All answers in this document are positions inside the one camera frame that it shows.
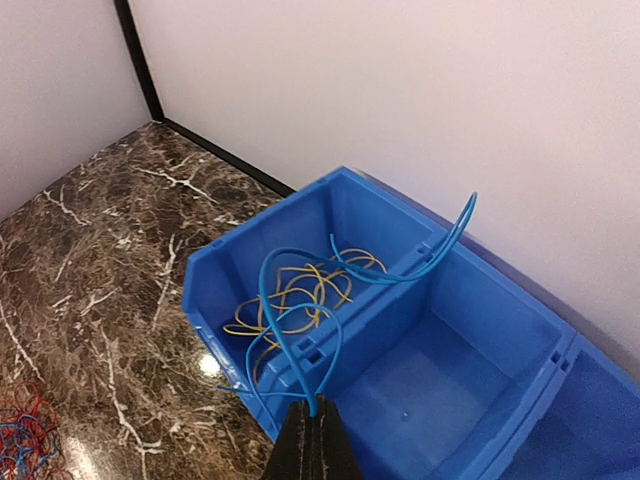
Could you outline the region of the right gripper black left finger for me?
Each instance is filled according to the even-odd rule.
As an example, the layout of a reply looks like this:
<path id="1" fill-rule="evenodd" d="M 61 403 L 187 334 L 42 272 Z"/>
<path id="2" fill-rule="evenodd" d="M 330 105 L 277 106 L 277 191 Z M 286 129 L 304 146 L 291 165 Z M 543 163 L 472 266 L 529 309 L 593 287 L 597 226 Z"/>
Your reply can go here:
<path id="1" fill-rule="evenodd" d="M 310 479 L 313 419 L 306 401 L 290 405 L 287 417 L 263 471 L 264 479 Z"/>

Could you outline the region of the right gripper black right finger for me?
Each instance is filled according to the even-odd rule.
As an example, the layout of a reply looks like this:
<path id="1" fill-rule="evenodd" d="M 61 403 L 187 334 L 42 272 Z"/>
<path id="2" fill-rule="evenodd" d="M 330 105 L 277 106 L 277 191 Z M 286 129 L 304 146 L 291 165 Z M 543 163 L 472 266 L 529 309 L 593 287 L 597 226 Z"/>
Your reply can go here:
<path id="1" fill-rule="evenodd" d="M 362 479 L 349 437 L 337 406 L 317 396 L 318 411 L 312 418 L 312 478 Z"/>

